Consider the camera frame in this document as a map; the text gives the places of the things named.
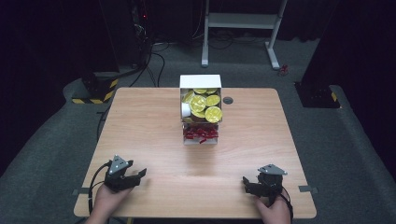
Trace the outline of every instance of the hand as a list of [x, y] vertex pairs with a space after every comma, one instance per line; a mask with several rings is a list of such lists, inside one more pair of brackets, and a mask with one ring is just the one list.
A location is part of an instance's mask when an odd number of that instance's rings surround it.
[[[285, 198], [289, 197], [285, 190], [282, 191], [282, 194]], [[267, 205], [265, 205], [257, 196], [254, 196], [253, 200], [262, 215], [262, 221], [264, 224], [291, 223], [288, 205], [280, 196], [277, 196], [274, 203], [269, 207], [267, 207]]]
[[114, 192], [106, 185], [102, 185], [96, 192], [93, 210], [85, 223], [106, 223], [111, 217], [111, 214], [120, 206], [121, 202], [128, 196], [132, 189]]

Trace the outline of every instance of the gray carpet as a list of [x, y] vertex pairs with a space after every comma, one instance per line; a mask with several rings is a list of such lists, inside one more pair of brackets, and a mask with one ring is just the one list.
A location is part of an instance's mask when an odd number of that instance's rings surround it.
[[[209, 49], [207, 68], [201, 67], [201, 48], [162, 44], [153, 50], [166, 62], [160, 87], [178, 87], [183, 74], [220, 74], [225, 88], [278, 91], [307, 182], [318, 189], [313, 194], [318, 215], [294, 223], [396, 223], [395, 182], [376, 155], [343, 90], [331, 86], [342, 105], [339, 109], [304, 108], [300, 103], [293, 83], [303, 77], [317, 43], [276, 41], [277, 58], [289, 66], [285, 77], [271, 68], [262, 39], [238, 39], [226, 49]], [[212, 40], [210, 44], [221, 48], [227, 43]], [[162, 65], [161, 58], [152, 55], [149, 68], [156, 78]], [[122, 77], [117, 88], [128, 87], [136, 78], [137, 74]], [[105, 111], [111, 102], [73, 104], [71, 97], [79, 85], [80, 80], [76, 80], [64, 88], [67, 103], [37, 130], [1, 177], [1, 224], [80, 220], [74, 216], [77, 196], [72, 192], [81, 187], [95, 149], [100, 118], [97, 112]], [[149, 73], [144, 72], [134, 86], [152, 87]], [[161, 219], [135, 222], [175, 223]]]

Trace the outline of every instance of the wooden table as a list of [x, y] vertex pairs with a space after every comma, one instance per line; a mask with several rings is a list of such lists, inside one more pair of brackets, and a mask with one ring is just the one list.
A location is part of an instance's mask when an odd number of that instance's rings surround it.
[[[126, 175], [147, 168], [140, 186], [115, 217], [259, 218], [242, 176], [257, 183], [258, 168], [270, 163], [287, 171], [295, 218], [311, 218], [316, 208], [277, 92], [223, 88], [223, 121], [216, 145], [183, 145], [178, 88], [120, 88], [108, 113], [83, 187], [115, 154], [134, 160]], [[96, 182], [105, 179], [105, 169]], [[79, 194], [78, 217], [87, 217], [87, 194]]]

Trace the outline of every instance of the robotic hand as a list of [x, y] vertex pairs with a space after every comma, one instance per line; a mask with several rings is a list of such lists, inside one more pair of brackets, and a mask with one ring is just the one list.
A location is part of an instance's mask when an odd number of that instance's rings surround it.
[[115, 155], [106, 172], [105, 185], [115, 192], [139, 186], [140, 179], [146, 175], [147, 169], [140, 171], [137, 175], [125, 176], [126, 169], [133, 164], [134, 161], [125, 161]]
[[260, 174], [257, 176], [259, 183], [250, 183], [243, 176], [245, 192], [257, 197], [268, 197], [269, 203], [272, 205], [276, 196], [282, 193], [282, 175], [287, 175], [288, 173], [273, 164], [263, 166], [259, 171]]

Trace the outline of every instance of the white box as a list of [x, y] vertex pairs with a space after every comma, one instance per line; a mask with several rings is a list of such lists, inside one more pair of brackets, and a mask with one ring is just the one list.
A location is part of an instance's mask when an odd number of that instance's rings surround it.
[[[181, 75], [179, 87], [180, 87], [180, 120], [183, 129], [183, 143], [185, 145], [216, 144], [218, 142], [218, 138], [213, 136], [219, 136], [218, 133], [219, 123], [222, 121], [222, 119], [216, 123], [211, 123], [206, 119], [197, 120], [197, 117], [191, 115], [190, 105], [187, 103], [183, 103], [183, 98], [189, 91], [193, 91], [194, 89], [216, 89], [216, 92], [211, 94], [215, 94], [219, 96], [220, 100], [217, 107], [221, 109], [220, 75]], [[206, 139], [205, 137], [199, 136], [191, 139], [191, 129], [194, 129], [195, 131], [201, 129], [201, 131], [203, 131], [204, 133], [210, 133], [208, 135], [209, 138]]]

